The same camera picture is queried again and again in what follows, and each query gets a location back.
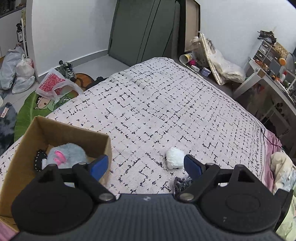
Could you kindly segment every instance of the cartoon face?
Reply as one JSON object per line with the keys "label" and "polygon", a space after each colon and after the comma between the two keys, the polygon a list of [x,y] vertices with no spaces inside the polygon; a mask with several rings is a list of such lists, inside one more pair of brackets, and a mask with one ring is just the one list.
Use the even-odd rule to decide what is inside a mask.
{"label": "cartoon face", "polygon": [[49,102],[50,102],[50,99],[39,96],[36,100],[36,104],[37,104],[36,109],[44,109]]}

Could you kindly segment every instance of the cardboard box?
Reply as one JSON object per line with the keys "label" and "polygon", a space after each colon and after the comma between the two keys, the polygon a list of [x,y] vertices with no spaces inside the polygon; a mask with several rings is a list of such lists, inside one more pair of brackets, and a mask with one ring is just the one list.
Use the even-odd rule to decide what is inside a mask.
{"label": "cardboard box", "polygon": [[89,160],[102,154],[109,158],[109,167],[100,183],[108,181],[112,161],[111,141],[108,135],[57,122],[42,116],[33,119],[24,134],[8,168],[1,195],[0,219],[18,231],[11,215],[11,204],[16,196],[35,177],[34,160],[38,150],[49,151],[53,146],[74,143],[81,146]]}

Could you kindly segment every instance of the orange round object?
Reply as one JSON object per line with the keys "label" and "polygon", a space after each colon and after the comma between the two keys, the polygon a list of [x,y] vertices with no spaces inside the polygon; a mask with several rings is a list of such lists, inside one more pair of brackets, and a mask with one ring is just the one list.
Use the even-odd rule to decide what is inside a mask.
{"label": "orange round object", "polygon": [[279,63],[281,66],[285,66],[286,65],[286,60],[284,58],[279,58]]}

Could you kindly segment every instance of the beige cloth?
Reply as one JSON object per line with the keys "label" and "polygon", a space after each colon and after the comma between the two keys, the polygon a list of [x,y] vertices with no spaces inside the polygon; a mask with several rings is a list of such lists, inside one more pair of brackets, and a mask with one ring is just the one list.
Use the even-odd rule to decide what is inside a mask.
{"label": "beige cloth", "polygon": [[276,233],[286,241],[294,241],[296,239],[296,167],[287,154],[276,152],[271,155],[271,171],[274,174],[273,193],[279,188],[286,191],[294,190],[294,196],[289,211]]}

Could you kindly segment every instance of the mattress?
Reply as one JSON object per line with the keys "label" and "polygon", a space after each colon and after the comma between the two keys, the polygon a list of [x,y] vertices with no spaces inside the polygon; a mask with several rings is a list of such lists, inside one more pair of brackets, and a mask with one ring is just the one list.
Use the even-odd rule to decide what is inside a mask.
{"label": "mattress", "polygon": [[[173,146],[221,168],[243,164],[264,182],[266,129],[224,92],[168,58],[115,73],[48,118],[110,136],[107,188],[115,195],[171,192],[173,179],[187,175],[167,168],[165,153]],[[19,141],[0,157],[0,183]]]}

